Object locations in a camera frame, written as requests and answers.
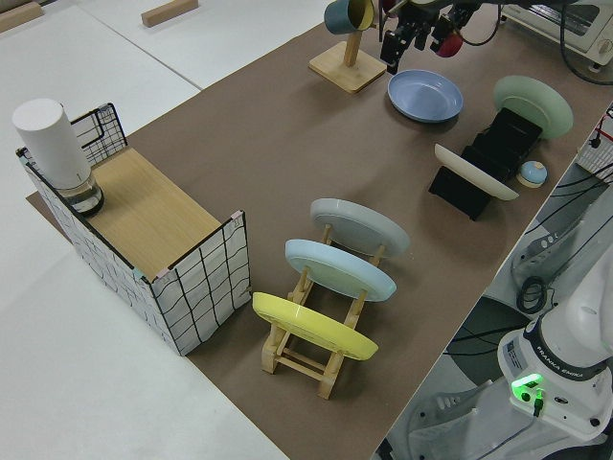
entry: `white plate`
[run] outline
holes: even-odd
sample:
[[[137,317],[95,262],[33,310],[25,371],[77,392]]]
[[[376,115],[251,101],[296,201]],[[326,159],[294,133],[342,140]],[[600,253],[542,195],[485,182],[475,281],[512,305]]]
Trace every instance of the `white plate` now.
[[[357,299],[362,290],[366,300],[381,302],[396,291],[396,283],[376,266],[336,247],[316,241],[289,240],[285,258],[299,273],[308,268],[313,283]]]
[[[330,238],[343,246],[373,256],[385,246],[383,257],[406,251],[411,240],[393,220],[360,204],[337,198],[320,198],[310,205],[310,218],[324,228],[331,225]]]
[[[439,144],[435,144],[434,154],[444,166],[466,179],[475,187],[479,187],[488,195],[495,196],[505,201],[516,199],[519,196],[515,190],[510,189],[502,182],[494,179],[491,175],[481,171],[473,164],[468,163],[461,156],[456,155],[453,151]]]

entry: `mug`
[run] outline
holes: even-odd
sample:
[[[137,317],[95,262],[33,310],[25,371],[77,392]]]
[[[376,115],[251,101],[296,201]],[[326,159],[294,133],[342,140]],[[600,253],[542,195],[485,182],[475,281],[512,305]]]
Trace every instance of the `mug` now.
[[[324,22],[335,35],[365,31],[373,24],[375,8],[371,0],[336,0],[326,7]]]

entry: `wooden board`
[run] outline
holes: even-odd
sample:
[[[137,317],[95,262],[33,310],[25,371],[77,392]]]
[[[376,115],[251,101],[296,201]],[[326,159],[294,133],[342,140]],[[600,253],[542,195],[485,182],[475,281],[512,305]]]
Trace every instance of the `wooden board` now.
[[[358,92],[385,73],[386,65],[363,51],[357,52],[355,64],[348,67],[344,62],[346,48],[347,42],[341,41],[314,57],[308,67],[348,93]]]
[[[166,5],[145,11],[141,14],[141,19],[147,27],[153,27],[196,8],[198,8],[198,0],[172,0]]]
[[[100,163],[94,175],[104,205],[89,222],[149,280],[220,225],[135,149]]]
[[[30,2],[21,7],[5,11],[0,14],[0,33],[32,21],[39,16],[42,16],[42,8],[36,2]]]

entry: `cream plate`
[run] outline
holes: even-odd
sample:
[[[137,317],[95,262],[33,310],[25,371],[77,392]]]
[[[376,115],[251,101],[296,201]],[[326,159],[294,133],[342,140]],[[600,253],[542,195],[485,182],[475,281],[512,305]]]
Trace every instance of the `cream plate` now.
[[[466,179],[475,187],[479,187],[488,195],[495,196],[505,201],[516,199],[519,196],[515,190],[510,189],[502,182],[494,179],[491,175],[481,171],[473,164],[468,163],[461,156],[456,155],[453,151],[439,144],[435,144],[434,154],[444,166]]]

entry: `wooden shelf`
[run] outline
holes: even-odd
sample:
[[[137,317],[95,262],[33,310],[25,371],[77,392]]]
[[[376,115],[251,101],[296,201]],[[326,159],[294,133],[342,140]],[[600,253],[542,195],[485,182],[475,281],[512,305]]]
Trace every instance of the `wooden shelf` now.
[[[94,169],[104,205],[91,225],[149,280],[220,225],[130,147]]]

